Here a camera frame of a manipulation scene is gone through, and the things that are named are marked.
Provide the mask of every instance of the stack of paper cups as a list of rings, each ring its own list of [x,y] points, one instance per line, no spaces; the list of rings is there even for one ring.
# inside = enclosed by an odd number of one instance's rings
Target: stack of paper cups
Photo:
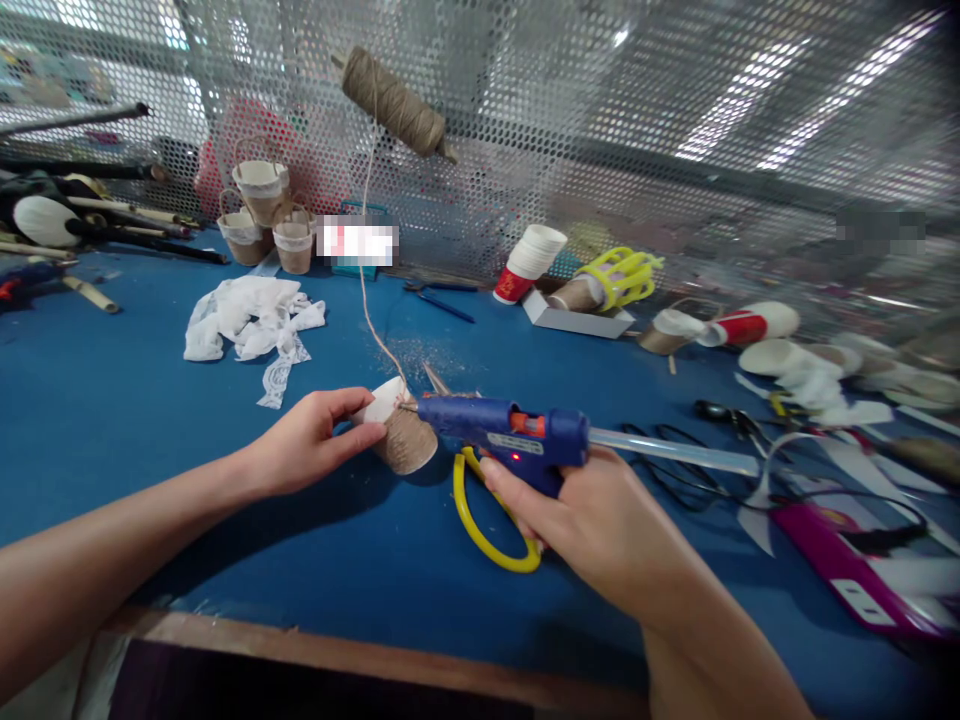
[[[567,244],[567,236],[546,225],[530,225],[513,248],[493,297],[505,305],[522,298]]]

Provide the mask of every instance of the hand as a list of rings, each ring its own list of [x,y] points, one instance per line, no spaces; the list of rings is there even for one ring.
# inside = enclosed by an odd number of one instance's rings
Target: hand
[[[675,599],[669,590],[691,575],[709,574],[636,473],[612,450],[591,447],[582,468],[561,468],[564,484],[556,500],[491,457],[480,466],[487,486],[522,521],[521,532],[544,540],[597,592],[637,619],[669,610],[656,607],[656,598]]]
[[[366,388],[312,392],[238,453],[265,497],[312,485],[383,438],[383,423],[364,423],[333,437],[337,423],[373,402]]]

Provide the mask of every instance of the string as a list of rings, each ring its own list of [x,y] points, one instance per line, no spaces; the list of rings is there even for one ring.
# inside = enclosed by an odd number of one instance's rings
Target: string
[[[363,206],[360,208],[360,217],[366,217],[367,215],[367,193],[370,192],[370,176],[373,174],[373,156],[377,152],[377,145],[379,143],[380,135],[380,125],[377,122],[377,84],[376,76],[374,76],[373,83],[373,147],[370,148],[370,162],[367,163],[367,179],[363,183]],[[387,348],[386,343],[380,339],[380,336],[377,335],[377,331],[373,327],[373,322],[370,320],[370,310],[367,308],[367,283],[363,279],[363,265],[360,266],[360,292],[363,293],[363,315],[367,318],[367,327],[370,328],[370,333],[373,335],[373,339],[377,341],[377,345],[380,346],[380,349],[383,350],[387,357],[393,360],[393,364],[397,366],[397,372],[400,373],[400,379],[403,380],[403,388],[400,390],[400,397],[406,398],[407,395],[407,376],[403,372],[403,367],[400,365],[400,361],[397,360],[396,356]]]

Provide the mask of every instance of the white cardboard box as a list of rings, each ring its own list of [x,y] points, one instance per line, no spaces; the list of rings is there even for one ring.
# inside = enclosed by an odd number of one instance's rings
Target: white cardboard box
[[[578,332],[597,337],[618,338],[635,322],[633,315],[622,308],[612,308],[599,315],[572,313],[547,304],[547,299],[536,288],[530,288],[523,298],[523,309],[537,327]]]

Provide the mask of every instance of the blue glue gun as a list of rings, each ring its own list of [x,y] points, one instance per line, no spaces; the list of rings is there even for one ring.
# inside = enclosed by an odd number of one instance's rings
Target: blue glue gun
[[[428,396],[401,407],[415,410],[437,433],[483,448],[549,497],[557,497],[563,484],[558,466],[587,462],[590,423],[576,410],[536,415],[510,400],[456,396]]]

